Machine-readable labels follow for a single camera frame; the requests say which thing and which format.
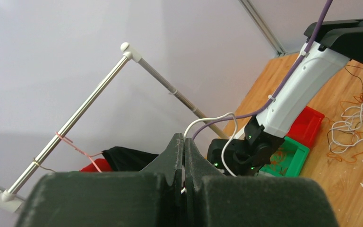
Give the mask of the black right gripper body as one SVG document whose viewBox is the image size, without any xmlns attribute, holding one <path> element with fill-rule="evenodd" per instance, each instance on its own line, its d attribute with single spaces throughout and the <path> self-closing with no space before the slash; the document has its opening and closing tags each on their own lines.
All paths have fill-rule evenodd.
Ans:
<svg viewBox="0 0 363 227">
<path fill-rule="evenodd" d="M 270 157 L 284 143 L 284 138 L 233 139 L 222 153 L 228 140 L 211 141 L 207 160 L 225 175 L 253 176 L 263 166 L 270 164 Z"/>
</svg>

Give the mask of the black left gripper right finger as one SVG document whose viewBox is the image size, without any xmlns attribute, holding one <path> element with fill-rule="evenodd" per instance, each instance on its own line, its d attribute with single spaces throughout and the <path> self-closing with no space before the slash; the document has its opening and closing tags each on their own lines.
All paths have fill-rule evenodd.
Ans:
<svg viewBox="0 0 363 227">
<path fill-rule="evenodd" d="M 186 226 L 337 227 L 328 198 L 303 177 L 225 176 L 184 141 Z"/>
</svg>

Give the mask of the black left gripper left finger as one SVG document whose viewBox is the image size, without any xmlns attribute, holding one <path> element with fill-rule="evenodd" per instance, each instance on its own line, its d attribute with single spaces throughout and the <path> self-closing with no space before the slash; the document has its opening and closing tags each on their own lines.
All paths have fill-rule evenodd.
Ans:
<svg viewBox="0 0 363 227">
<path fill-rule="evenodd" d="M 51 173 L 33 188 L 18 227 L 180 227 L 183 135 L 138 172 Z"/>
</svg>

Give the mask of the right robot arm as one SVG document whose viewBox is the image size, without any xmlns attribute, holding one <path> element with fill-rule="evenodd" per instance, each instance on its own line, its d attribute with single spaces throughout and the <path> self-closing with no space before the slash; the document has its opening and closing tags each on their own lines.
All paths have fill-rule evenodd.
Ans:
<svg viewBox="0 0 363 227">
<path fill-rule="evenodd" d="M 214 139 L 208 161 L 226 175 L 254 175 L 270 164 L 296 118 L 350 60 L 363 64 L 363 19 L 313 23 L 291 70 L 244 127 L 244 139 Z"/>
</svg>

